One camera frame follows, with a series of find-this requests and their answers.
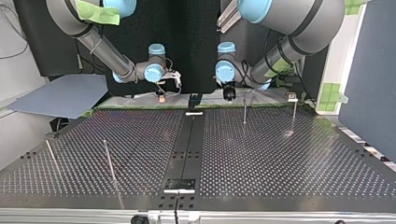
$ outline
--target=ur robot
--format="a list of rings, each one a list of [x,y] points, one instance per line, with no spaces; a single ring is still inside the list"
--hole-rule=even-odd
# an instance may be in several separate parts
[[[121,18],[131,16],[136,8],[136,0],[84,1],[99,7],[117,7]],[[293,62],[324,49],[338,33],[345,15],[345,0],[233,0],[232,3],[236,3],[234,15],[285,36],[254,66],[235,59],[234,43],[219,45],[216,77],[225,87],[224,98],[229,101],[235,98],[235,89],[230,83],[266,90],[271,79],[282,73],[277,70],[282,64],[292,68]],[[58,26],[105,63],[119,83],[137,83],[143,79],[158,83],[172,78],[181,88],[180,73],[166,69],[163,45],[151,45],[149,59],[133,63],[100,35],[93,23],[78,17],[75,0],[47,0],[47,6]]]
[[[337,35],[345,16],[345,0],[234,0],[229,7],[236,8],[234,12],[232,8],[224,11],[233,12],[228,20],[242,17],[285,36],[269,51],[266,43],[264,48],[268,52],[254,66],[235,59],[233,42],[219,44],[216,77],[228,101],[235,98],[233,83],[266,90],[271,79],[282,74],[281,67],[287,65],[292,69],[293,62],[324,49]]]
[[[98,7],[116,7],[120,18],[132,16],[136,9],[136,0],[84,0]],[[114,79],[119,83],[146,80],[160,83],[173,79],[181,90],[180,73],[166,68],[166,52],[162,44],[152,44],[148,47],[148,60],[133,63],[122,55],[99,32],[90,21],[81,20],[78,16],[75,0],[47,0],[49,14],[55,23],[67,34],[80,41],[91,53],[98,57],[113,71]]]

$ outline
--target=vertical metal rod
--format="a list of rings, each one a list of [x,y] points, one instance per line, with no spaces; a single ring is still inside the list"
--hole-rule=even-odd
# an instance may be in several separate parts
[[[297,103],[298,103],[297,101],[294,103],[293,121],[296,119]]]
[[[52,146],[50,145],[50,141],[49,141],[49,140],[46,140],[46,143],[47,143],[47,147],[48,147],[48,149],[49,149],[49,154],[50,154],[50,156],[52,157],[53,160],[56,160],[55,154],[53,154],[53,151],[52,151]]]
[[[248,99],[248,95],[245,94],[245,98],[244,98],[244,109],[245,109],[245,111],[244,111],[244,124],[247,123],[247,116],[248,116],[247,115],[247,113],[248,113],[247,99]]]
[[[107,140],[103,140],[103,146],[105,147],[107,160],[108,160],[108,166],[110,167],[111,175],[113,177],[113,180],[117,181],[116,174],[114,173],[114,169],[113,169],[113,162],[111,161],[111,157],[110,157],[110,151],[108,150]]]

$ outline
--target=blue joint cap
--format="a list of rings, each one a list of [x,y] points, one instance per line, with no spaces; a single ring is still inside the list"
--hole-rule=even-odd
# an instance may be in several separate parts
[[[157,63],[152,63],[145,69],[145,78],[149,82],[159,82],[163,78],[163,67]]]
[[[268,90],[268,88],[271,85],[271,81],[272,81],[272,79],[268,79],[267,82],[259,88],[259,90],[261,90],[261,91]]]
[[[166,51],[162,44],[152,44],[148,47],[148,53],[152,55],[163,55]]]
[[[115,80],[116,82],[118,82],[118,83],[125,83],[124,81],[122,81],[122,80],[119,78],[119,75],[115,74],[114,72],[113,72],[113,78],[114,78],[114,80]]]
[[[227,61],[219,61],[216,64],[216,77],[222,82],[231,82],[235,78],[235,67]]]
[[[238,0],[241,17],[251,23],[260,23],[270,11],[273,0]]]
[[[235,43],[223,42],[218,46],[218,53],[233,53],[236,52]]]
[[[130,17],[134,14],[137,0],[103,0],[104,7],[116,7],[120,11],[120,17]]]

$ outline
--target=perforated breadboard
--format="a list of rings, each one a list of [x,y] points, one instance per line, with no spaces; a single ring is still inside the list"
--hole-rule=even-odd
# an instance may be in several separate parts
[[[331,123],[299,109],[206,110],[200,195],[292,199],[396,199],[395,175],[346,143]]]
[[[4,177],[0,192],[39,196],[157,195],[182,111],[98,111]],[[103,145],[107,140],[117,186]]]

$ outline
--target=metal plate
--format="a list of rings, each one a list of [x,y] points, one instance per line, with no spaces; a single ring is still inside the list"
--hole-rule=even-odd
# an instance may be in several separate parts
[[[299,109],[293,121],[289,107],[243,116],[205,112],[197,210],[396,212],[396,174],[327,119]]]
[[[396,213],[396,174],[327,119],[243,113],[98,111],[52,142],[58,160],[43,145],[3,170],[0,207]],[[196,193],[164,195],[173,176],[196,179]]]
[[[51,143],[56,161],[43,148],[1,173],[0,198],[12,201],[16,196],[19,203],[26,201],[29,206],[31,199],[37,199],[34,207],[102,208],[104,203],[113,207],[108,205],[112,199],[116,208],[158,206],[183,116],[183,111],[176,110],[98,111]],[[117,184],[109,171],[103,140],[108,142]],[[0,200],[0,205],[15,205],[9,203]]]

